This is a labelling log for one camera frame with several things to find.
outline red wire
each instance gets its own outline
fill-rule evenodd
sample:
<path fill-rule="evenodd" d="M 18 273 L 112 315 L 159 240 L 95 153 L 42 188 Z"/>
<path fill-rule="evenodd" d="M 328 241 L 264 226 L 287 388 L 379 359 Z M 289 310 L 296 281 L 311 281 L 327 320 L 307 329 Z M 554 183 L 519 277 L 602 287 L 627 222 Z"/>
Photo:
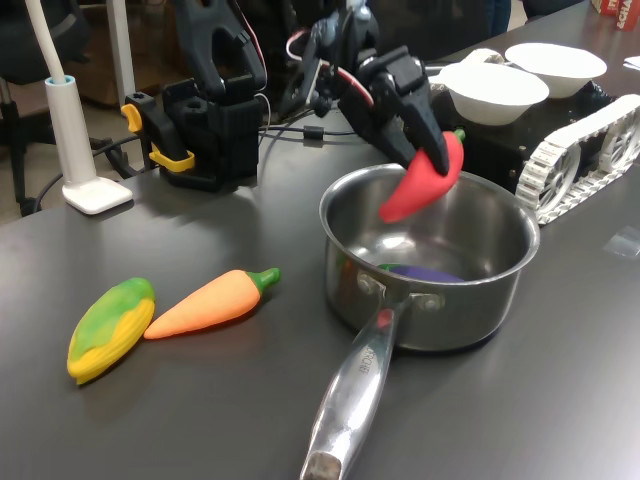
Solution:
<path fill-rule="evenodd" d="M 247 30 L 249 30 L 249 35 L 251 35 L 251 40 L 253 41 L 253 44 L 256 47 L 256 51 L 258 52 L 258 56 L 260 57 L 260 61 L 262 62 L 262 68 L 264 68 L 264 78 L 265 78 L 265 87 L 266 87 L 266 81 L 268 79 L 267 64 L 264 61 L 264 56 L 262 55 L 262 50 L 260 49 L 260 42 L 258 42 L 258 36 L 253 31 L 253 28 L 251 28 L 251 25 L 249 24 L 247 17 L 245 17 L 244 13 L 242 13 L 242 9 L 240 8 L 240 5 L 238 5 L 237 0 L 234 0 L 234 3 L 236 4 L 236 8 L 238 9 L 238 12 L 240 13 L 240 15 L 242 15 L 242 20 L 244 20 L 245 27 L 247 27 Z"/>
<path fill-rule="evenodd" d="M 297 62 L 300 62 L 302 58 L 299 57 L 298 55 L 294 55 L 293 53 L 291 53 L 291 45 L 293 44 L 293 42 L 298 40 L 302 35 L 304 35 L 308 31 L 309 31 L 308 29 L 298 30 L 296 33 L 291 35 L 289 40 L 287 40 L 286 47 L 285 47 L 287 55 Z M 322 66 L 324 68 L 328 67 L 329 62 L 327 62 L 326 60 L 322 60 Z M 371 96 L 369 91 L 366 88 L 364 88 L 364 86 L 358 81 L 356 77 L 351 75 L 349 72 L 347 72 L 343 68 L 338 68 L 338 73 L 342 78 L 344 78 L 347 82 L 349 82 L 350 85 L 354 86 L 365 97 L 365 100 L 367 101 L 370 107 L 373 106 L 373 97 Z"/>

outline lamp base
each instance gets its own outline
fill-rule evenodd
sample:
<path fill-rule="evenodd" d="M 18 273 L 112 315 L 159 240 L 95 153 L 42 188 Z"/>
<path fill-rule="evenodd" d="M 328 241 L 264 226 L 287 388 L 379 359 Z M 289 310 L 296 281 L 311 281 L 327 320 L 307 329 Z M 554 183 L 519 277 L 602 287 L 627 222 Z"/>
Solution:
<path fill-rule="evenodd" d="M 133 198 L 131 190 L 103 177 L 64 185 L 62 195 L 67 203 L 87 215 L 104 212 Z"/>

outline yellow clamp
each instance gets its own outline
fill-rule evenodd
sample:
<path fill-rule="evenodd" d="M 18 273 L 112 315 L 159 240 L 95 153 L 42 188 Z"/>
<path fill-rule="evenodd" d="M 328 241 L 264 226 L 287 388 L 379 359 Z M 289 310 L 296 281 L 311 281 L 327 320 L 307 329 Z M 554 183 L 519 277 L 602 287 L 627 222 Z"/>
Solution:
<path fill-rule="evenodd" d="M 120 111 L 125 117 L 127 117 L 127 120 L 129 122 L 128 128 L 131 133 L 138 133 L 142 131 L 142 117 L 140 116 L 140 112 L 134 105 L 131 105 L 129 103 L 123 105 L 120 108 Z M 193 168 L 196 164 L 195 156 L 189 150 L 187 150 L 189 156 L 184 160 L 171 160 L 170 158 L 160 153 L 160 151 L 154 144 L 151 144 L 151 146 L 153 148 L 153 152 L 149 153 L 149 158 L 152 161 L 156 162 L 158 165 L 162 165 L 167 170 L 175 173 L 180 173 Z"/>
<path fill-rule="evenodd" d="M 170 170 L 174 173 L 184 172 L 185 170 L 189 170 L 193 168 L 196 164 L 195 156 L 189 150 L 187 153 L 189 156 L 184 160 L 171 160 L 169 157 L 165 157 L 160 151 L 158 147 L 156 147 L 153 143 L 151 144 L 153 148 L 153 152 L 149 154 L 149 158 L 156 162 L 158 165 L 162 165 L 167 170 Z"/>
<path fill-rule="evenodd" d="M 120 111 L 125 117 L 127 117 L 129 122 L 129 131 L 131 133 L 138 133 L 142 130 L 142 117 L 134 105 L 127 103 L 120 108 Z"/>

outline white bowl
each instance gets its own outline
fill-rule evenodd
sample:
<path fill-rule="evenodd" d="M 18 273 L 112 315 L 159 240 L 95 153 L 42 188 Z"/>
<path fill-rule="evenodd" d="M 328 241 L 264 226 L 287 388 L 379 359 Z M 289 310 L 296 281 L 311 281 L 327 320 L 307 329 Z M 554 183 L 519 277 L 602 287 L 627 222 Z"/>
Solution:
<path fill-rule="evenodd" d="M 507 125 L 549 95 L 535 75 L 492 63 L 458 63 L 441 72 L 460 115 L 481 125 Z"/>
<path fill-rule="evenodd" d="M 551 98 L 575 95 L 589 80 L 607 71 L 607 64 L 591 52 L 550 43 L 522 43 L 504 56 L 544 80 Z"/>

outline orange carrot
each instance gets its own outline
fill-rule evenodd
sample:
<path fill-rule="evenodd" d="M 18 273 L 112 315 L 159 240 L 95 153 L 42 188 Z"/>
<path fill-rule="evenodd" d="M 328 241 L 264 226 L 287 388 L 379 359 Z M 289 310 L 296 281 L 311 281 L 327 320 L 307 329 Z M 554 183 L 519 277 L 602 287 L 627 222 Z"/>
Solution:
<path fill-rule="evenodd" d="M 264 290 L 278 280 L 277 268 L 262 273 L 227 272 L 161 315 L 144 332 L 144 338 L 151 340 L 200 330 L 244 315 L 258 304 Z"/>

